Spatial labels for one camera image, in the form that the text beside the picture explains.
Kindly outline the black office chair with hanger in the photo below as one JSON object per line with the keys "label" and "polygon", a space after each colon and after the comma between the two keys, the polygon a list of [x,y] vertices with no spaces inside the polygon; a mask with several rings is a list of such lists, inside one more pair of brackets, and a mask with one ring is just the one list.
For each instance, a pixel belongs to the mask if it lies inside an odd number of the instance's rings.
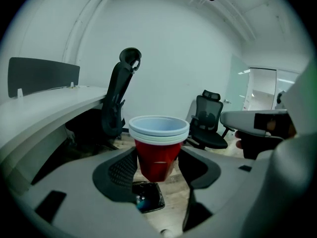
{"label": "black office chair with hanger", "polygon": [[119,55],[119,62],[115,65],[107,93],[102,100],[101,109],[89,109],[72,120],[65,126],[74,133],[76,146],[94,146],[94,151],[100,146],[111,150],[117,147],[110,143],[121,137],[125,119],[121,117],[121,110],[124,105],[122,99],[133,74],[141,64],[142,54],[137,48],[126,48]]}

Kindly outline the blue crumpled wrapper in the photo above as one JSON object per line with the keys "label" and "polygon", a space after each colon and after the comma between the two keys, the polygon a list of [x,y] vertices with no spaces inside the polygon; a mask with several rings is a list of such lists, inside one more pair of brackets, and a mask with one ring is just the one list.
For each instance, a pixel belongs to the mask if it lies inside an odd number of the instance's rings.
{"label": "blue crumpled wrapper", "polygon": [[150,201],[143,195],[136,196],[136,206],[140,211],[147,211],[150,207]]}

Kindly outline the red plastic cup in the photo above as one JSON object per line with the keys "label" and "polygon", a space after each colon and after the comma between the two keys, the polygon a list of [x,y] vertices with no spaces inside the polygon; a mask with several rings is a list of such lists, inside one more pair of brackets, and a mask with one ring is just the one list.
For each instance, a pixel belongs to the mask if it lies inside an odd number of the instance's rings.
{"label": "red plastic cup", "polygon": [[141,173],[147,180],[166,180],[189,135],[189,127],[187,121],[168,116],[139,116],[129,121],[129,133],[136,144]]}

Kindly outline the person's right hand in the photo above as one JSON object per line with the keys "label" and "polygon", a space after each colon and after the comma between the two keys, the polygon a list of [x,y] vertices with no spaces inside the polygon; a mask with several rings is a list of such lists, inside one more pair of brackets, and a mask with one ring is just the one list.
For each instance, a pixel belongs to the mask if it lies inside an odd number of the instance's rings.
{"label": "person's right hand", "polygon": [[242,139],[243,139],[243,137],[244,137],[244,133],[243,132],[241,132],[241,131],[236,131],[235,132],[235,137],[236,137],[236,139],[237,139],[237,141],[236,141],[236,147],[237,148],[239,148],[239,149],[241,149],[241,150],[243,150],[243,144],[242,144]]}

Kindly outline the frosted glass door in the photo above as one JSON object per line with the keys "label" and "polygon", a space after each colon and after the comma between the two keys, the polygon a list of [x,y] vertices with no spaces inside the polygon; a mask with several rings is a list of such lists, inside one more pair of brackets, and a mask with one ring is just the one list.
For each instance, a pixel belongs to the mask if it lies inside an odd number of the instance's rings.
{"label": "frosted glass door", "polygon": [[241,111],[247,96],[250,68],[237,56],[231,57],[229,80],[225,99],[231,104],[223,102],[223,111]]}

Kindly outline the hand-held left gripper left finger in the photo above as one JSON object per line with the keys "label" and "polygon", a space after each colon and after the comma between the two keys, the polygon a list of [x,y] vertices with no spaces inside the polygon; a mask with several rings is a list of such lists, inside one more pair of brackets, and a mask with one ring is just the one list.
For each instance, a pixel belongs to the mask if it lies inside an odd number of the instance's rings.
{"label": "hand-held left gripper left finger", "polygon": [[134,148],[66,163],[14,199],[46,238],[159,238],[136,206]]}

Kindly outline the dark gray desk divider panel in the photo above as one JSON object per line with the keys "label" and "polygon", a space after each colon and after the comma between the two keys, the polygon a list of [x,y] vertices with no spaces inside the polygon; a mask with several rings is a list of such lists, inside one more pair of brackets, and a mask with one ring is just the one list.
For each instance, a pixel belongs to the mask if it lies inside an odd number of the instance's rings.
{"label": "dark gray desk divider panel", "polygon": [[12,57],[8,65],[8,96],[24,95],[78,84],[80,67],[44,59]]}

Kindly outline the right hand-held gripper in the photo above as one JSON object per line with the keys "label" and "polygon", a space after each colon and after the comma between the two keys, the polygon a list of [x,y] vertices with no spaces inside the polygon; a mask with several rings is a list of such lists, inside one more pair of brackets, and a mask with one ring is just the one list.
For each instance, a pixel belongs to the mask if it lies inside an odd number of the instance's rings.
{"label": "right hand-held gripper", "polygon": [[281,97],[286,110],[227,111],[220,115],[224,127],[260,137],[271,137],[271,120],[289,119],[296,137],[317,133],[317,59],[311,60],[295,83]]}

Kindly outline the black mesh office chair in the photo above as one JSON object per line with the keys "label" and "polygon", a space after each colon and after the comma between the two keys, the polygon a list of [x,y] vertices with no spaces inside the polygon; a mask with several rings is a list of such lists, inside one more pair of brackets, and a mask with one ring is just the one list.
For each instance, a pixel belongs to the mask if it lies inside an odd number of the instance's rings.
{"label": "black mesh office chair", "polygon": [[228,147],[224,137],[228,131],[234,130],[226,126],[222,135],[217,133],[223,109],[220,99],[218,93],[207,90],[196,97],[196,113],[191,116],[189,137],[186,140],[194,148],[204,150],[206,147],[211,149]]}

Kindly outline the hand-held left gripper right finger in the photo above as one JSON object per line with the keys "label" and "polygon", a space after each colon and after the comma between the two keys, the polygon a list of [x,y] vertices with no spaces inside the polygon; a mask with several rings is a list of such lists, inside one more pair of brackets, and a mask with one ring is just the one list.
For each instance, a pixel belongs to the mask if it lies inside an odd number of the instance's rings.
{"label": "hand-held left gripper right finger", "polygon": [[182,147],[179,169],[190,192],[180,238],[254,238],[247,222],[255,201],[253,161]]}

